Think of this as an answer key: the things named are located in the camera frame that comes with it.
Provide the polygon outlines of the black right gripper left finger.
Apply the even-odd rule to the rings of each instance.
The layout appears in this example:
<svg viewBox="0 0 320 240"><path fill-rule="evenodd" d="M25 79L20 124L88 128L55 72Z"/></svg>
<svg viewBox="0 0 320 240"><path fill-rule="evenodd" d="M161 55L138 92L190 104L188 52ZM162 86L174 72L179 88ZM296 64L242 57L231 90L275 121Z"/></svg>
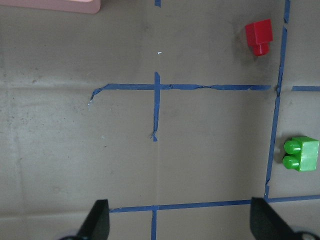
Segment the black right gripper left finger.
<svg viewBox="0 0 320 240"><path fill-rule="evenodd" d="M110 233L109 202L96 200L75 235L76 240L107 240Z"/></svg>

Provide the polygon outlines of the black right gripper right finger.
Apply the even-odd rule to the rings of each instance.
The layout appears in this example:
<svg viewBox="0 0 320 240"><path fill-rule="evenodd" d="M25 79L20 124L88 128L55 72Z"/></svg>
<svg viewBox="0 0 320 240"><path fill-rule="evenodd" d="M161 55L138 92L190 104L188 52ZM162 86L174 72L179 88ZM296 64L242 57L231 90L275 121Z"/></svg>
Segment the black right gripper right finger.
<svg viewBox="0 0 320 240"><path fill-rule="evenodd" d="M263 198L251 199L250 230L256 240L308 239L307 232L294 232Z"/></svg>

